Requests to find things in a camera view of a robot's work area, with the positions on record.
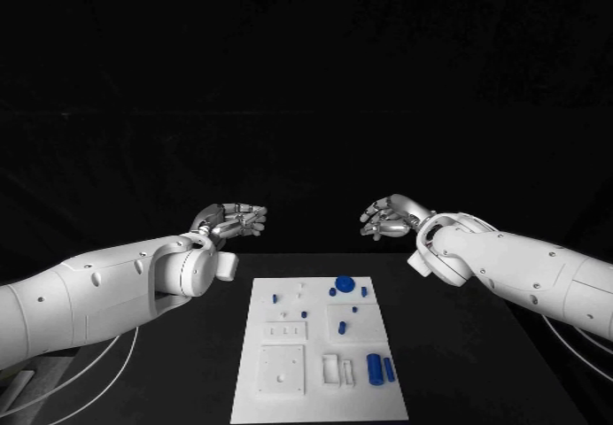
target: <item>blue cylinder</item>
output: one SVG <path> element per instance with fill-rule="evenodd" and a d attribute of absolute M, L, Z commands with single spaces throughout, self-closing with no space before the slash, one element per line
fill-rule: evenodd
<path fill-rule="evenodd" d="M 388 382 L 394 382 L 396 381 L 396 377 L 394 377 L 394 370 L 393 370 L 393 362 L 390 360 L 390 358 L 384 358 L 384 364 L 385 364 L 385 372 L 387 372 L 387 381 Z"/>
<path fill-rule="evenodd" d="M 381 357 L 378 354 L 367 356 L 368 382 L 371 385 L 384 385 L 384 370 L 381 369 Z"/>
<path fill-rule="evenodd" d="M 355 288 L 355 281 L 349 276 L 339 276 L 336 278 L 335 286 L 341 292 L 352 292 Z"/>

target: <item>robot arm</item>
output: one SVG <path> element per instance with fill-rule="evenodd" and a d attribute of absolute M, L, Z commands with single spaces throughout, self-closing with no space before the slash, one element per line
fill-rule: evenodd
<path fill-rule="evenodd" d="M 88 252 L 0 287 L 0 370 L 19 361 L 129 332 L 231 281 L 234 236 L 259 235 L 266 208 L 211 205 L 191 232 Z"/>
<path fill-rule="evenodd" d="M 419 232 L 409 264 L 453 286 L 476 276 L 489 290 L 531 311 L 613 341 L 613 265 L 554 243 L 498 231 L 475 216 L 432 212 L 416 219 L 396 211 L 396 197 L 380 200 L 362 215 L 364 235 Z M 426 212 L 417 203 L 413 210 Z"/>

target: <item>table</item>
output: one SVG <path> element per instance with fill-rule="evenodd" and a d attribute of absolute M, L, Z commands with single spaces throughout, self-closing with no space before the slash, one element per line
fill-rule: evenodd
<path fill-rule="evenodd" d="M 411 425 L 586 424 L 505 301 L 476 279 L 456 288 L 433 274 L 422 277 L 409 256 L 240 254 L 234 282 L 215 281 L 201 298 L 140 327 L 114 386 L 62 424 L 228 424 L 253 279 L 341 274 L 374 279 Z M 34 425 L 48 425 L 97 396 L 133 335 L 51 396 Z M 62 382 L 109 344 L 80 350 Z"/>

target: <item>white cable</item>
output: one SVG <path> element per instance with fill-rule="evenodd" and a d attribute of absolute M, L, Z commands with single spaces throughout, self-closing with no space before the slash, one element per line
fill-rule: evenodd
<path fill-rule="evenodd" d="M 22 405 L 21 407 L 16 407 L 15 409 L 10 409 L 9 411 L 6 411 L 5 413 L 0 414 L 0 418 L 5 418 L 9 414 L 19 412 L 21 410 L 23 410 L 26 407 L 31 407 L 35 403 L 38 403 L 41 400 L 44 400 L 48 396 L 51 396 L 51 394 L 54 394 L 57 391 L 59 391 L 93 367 L 93 365 L 98 362 L 98 360 L 103 358 L 103 356 L 106 355 L 106 353 L 109 352 L 109 350 L 111 349 L 111 347 L 116 345 L 116 342 L 119 340 L 120 336 L 116 336 L 116 339 L 113 340 L 111 345 L 107 346 L 106 350 L 103 351 L 103 354 L 98 356 L 98 358 L 93 361 L 93 363 L 90 364 L 90 366 L 62 384 L 59 385 L 57 388 L 54 388 L 54 390 L 51 390 L 46 394 L 44 394 L 39 398 L 35 398 L 29 403 L 26 403 L 25 405 Z"/>
<path fill-rule="evenodd" d="M 574 327 L 574 329 L 577 329 L 577 332 L 592 341 L 595 345 L 597 345 L 609 354 L 613 354 L 613 350 L 610 350 L 592 336 L 589 336 L 579 327 Z"/>
<path fill-rule="evenodd" d="M 129 364 L 129 360 L 130 360 L 130 357 L 132 357 L 132 352 L 134 350 L 134 344 L 137 343 L 137 335 L 139 335 L 139 327 L 137 327 L 137 331 L 134 332 L 134 339 L 132 341 L 132 347 L 130 347 L 129 356 L 126 357 L 124 366 L 121 367 L 121 369 L 119 369 L 116 378 L 113 379 L 113 381 L 107 385 L 107 387 L 103 389 L 103 392 L 96 396 L 94 400 L 80 410 L 77 410 L 75 412 L 72 412 L 68 416 L 65 416 L 64 418 L 61 418 L 58 421 L 55 421 L 49 425 L 57 425 L 58 423 L 64 422 L 68 418 L 72 418 L 103 397 L 103 395 L 106 394 L 106 391 L 111 388 L 111 385 L 116 383 L 116 380 L 117 380 L 119 376 L 121 375 L 121 372 L 126 369 L 126 365 Z"/>
<path fill-rule="evenodd" d="M 569 350 L 584 361 L 584 363 L 613 382 L 613 378 L 583 358 L 582 354 L 574 350 L 572 345 L 566 342 L 563 336 L 559 334 L 559 331 L 556 330 L 556 328 L 553 327 L 553 324 L 550 323 L 550 319 L 546 316 L 543 316 L 543 319 L 547 321 L 547 324 L 550 325 L 553 333 L 559 336 L 559 338 L 563 341 L 564 345 L 567 346 Z"/>

